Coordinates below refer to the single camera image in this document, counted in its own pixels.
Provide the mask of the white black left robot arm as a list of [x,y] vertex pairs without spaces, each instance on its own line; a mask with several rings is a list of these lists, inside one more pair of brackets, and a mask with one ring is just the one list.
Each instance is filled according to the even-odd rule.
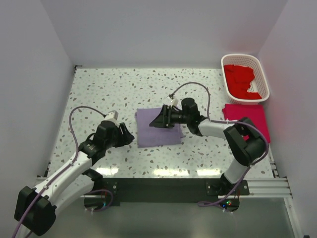
[[54,224],[58,209],[78,196],[102,192],[103,176],[92,166],[108,149],[129,145],[133,140],[125,123],[103,120],[96,132],[76,144],[76,151],[66,164],[37,186],[21,189],[14,213],[18,225],[12,236],[21,226],[41,236]]

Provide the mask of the aluminium right side rail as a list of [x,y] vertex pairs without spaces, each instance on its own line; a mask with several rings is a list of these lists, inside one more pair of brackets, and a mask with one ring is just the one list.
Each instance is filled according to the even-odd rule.
[[273,154],[272,154],[272,151],[271,151],[270,148],[269,148],[269,151],[268,151],[268,159],[269,159],[269,163],[270,163],[270,166],[271,166],[273,177],[274,178],[280,178],[279,173],[278,173],[278,169],[277,169],[277,166],[276,166],[276,162],[274,160],[274,157],[273,157]]

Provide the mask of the red t shirt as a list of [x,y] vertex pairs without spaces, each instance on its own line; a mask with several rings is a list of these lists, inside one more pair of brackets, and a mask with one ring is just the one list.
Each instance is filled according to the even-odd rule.
[[262,98],[257,92],[248,91],[251,82],[255,79],[252,68],[229,64],[224,66],[224,74],[228,90],[235,98],[245,100],[258,100]]

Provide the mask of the purple t shirt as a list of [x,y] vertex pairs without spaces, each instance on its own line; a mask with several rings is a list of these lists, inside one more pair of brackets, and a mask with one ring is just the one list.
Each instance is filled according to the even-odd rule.
[[181,144],[184,134],[179,124],[173,128],[150,127],[149,124],[159,115],[161,108],[137,109],[137,145],[139,148]]

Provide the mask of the white perforated plastic basket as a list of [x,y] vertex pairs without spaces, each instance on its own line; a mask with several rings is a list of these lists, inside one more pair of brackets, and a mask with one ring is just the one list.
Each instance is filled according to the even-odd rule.
[[221,59],[225,90],[231,104],[257,105],[270,91],[260,61],[247,54],[227,54]]

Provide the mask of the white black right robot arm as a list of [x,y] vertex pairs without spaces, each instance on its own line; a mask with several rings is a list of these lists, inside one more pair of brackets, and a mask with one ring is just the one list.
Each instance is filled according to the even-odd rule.
[[200,114],[192,98],[182,100],[181,107],[182,109],[178,109],[175,106],[163,105],[149,126],[173,128],[176,124],[185,124],[193,135],[226,139],[234,159],[221,175],[221,183],[225,186],[232,187],[240,183],[250,167],[267,155],[268,141],[249,118],[210,120]]

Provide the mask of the folded pink t shirt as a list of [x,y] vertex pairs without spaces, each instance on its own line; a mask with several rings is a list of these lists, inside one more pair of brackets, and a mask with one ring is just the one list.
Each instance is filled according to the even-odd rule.
[[248,117],[257,129],[265,136],[268,143],[271,142],[270,134],[262,105],[234,105],[225,104],[222,109],[227,120],[239,120]]

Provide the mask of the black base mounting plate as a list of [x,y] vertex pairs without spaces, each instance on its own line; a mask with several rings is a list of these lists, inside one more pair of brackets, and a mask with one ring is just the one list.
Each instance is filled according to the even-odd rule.
[[219,178],[104,178],[84,197],[84,206],[99,210],[121,203],[194,203],[235,211],[240,197],[248,195],[246,180],[234,187]]

